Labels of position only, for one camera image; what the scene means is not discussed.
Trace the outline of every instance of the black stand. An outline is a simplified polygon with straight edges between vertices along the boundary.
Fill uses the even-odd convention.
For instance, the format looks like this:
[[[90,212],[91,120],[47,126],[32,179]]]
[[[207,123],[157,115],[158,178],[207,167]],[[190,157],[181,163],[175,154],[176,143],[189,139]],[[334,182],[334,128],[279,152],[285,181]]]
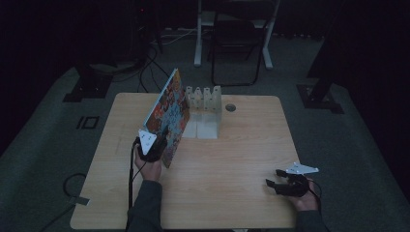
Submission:
[[[82,99],[104,99],[112,75],[97,74],[89,65],[76,65],[79,80],[71,93],[64,97],[63,102],[81,102]]]
[[[344,114],[340,104],[333,99],[329,89],[330,78],[322,78],[314,85],[296,85],[305,108],[330,109],[332,113]]]

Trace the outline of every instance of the book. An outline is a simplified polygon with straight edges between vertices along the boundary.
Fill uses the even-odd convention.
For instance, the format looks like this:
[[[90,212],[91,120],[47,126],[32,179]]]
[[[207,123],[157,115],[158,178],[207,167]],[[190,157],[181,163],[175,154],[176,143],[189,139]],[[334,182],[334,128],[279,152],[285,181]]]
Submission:
[[[167,145],[162,153],[166,168],[171,165],[189,119],[190,110],[181,76],[179,70],[174,69],[143,124],[145,130],[155,134],[157,139],[166,136]]]

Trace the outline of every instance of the gray carpet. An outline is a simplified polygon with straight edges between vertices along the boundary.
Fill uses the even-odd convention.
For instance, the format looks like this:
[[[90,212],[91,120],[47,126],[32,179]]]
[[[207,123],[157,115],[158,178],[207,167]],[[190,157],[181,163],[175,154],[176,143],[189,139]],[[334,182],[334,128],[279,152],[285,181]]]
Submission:
[[[193,66],[194,40],[166,45],[156,62],[168,73],[179,68],[184,85],[211,86],[207,45],[204,42],[200,68]],[[253,86],[222,88],[222,93],[280,98],[301,163],[320,168],[310,177],[322,187],[323,218],[332,232],[409,231],[409,203],[347,91],[336,85],[331,89],[345,114],[303,106],[296,84],[315,83],[306,76],[320,45],[309,39],[273,38],[270,51],[274,68],[262,68]],[[238,73],[253,76],[254,59],[252,56],[234,68],[219,66],[217,75],[221,79]],[[153,77],[162,86],[167,77],[156,66],[151,67]],[[62,188],[64,180],[74,173],[87,173],[116,94],[137,92],[139,82],[135,73],[116,75],[105,99],[62,102],[77,79],[75,70],[69,70],[55,82],[1,157],[0,231],[40,231],[70,206]],[[150,69],[144,72],[143,83],[150,92],[159,91]],[[81,117],[100,120],[93,130],[78,129]],[[74,178],[69,182],[69,191],[79,194],[82,184],[81,178]],[[47,231],[73,231],[72,214],[69,211]]]

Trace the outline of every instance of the hand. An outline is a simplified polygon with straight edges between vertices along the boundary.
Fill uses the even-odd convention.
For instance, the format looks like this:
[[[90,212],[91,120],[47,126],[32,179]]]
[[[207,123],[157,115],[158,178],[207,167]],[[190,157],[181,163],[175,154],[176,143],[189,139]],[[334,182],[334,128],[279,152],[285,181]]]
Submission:
[[[144,165],[145,161],[142,160],[138,155],[138,151],[137,151],[138,146],[139,144],[136,144],[135,149],[134,149],[135,165],[138,167],[138,169],[141,170],[140,173],[144,180],[157,182],[161,176],[161,169],[162,169],[161,159],[155,162],[147,162]]]
[[[308,180],[308,187],[314,191],[314,185],[313,181],[310,178],[307,178]],[[303,195],[302,197],[297,197],[297,196],[286,196],[290,202],[293,203],[295,206],[296,210],[299,211],[310,211],[310,210],[318,210],[318,205],[316,198],[314,197],[313,193],[308,191]]]

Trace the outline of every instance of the wooden table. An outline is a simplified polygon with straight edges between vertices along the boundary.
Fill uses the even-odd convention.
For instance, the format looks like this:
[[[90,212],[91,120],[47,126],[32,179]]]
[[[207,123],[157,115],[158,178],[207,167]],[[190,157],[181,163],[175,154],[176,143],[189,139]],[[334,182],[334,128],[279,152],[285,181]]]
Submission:
[[[131,145],[158,94],[119,94],[109,113],[81,196],[74,229],[124,229]],[[236,105],[234,112],[224,106]],[[183,138],[163,168],[164,229],[293,227],[295,211],[267,188],[276,169],[298,161],[280,101],[273,96],[222,96],[218,139]],[[134,180],[134,198],[141,184]]]

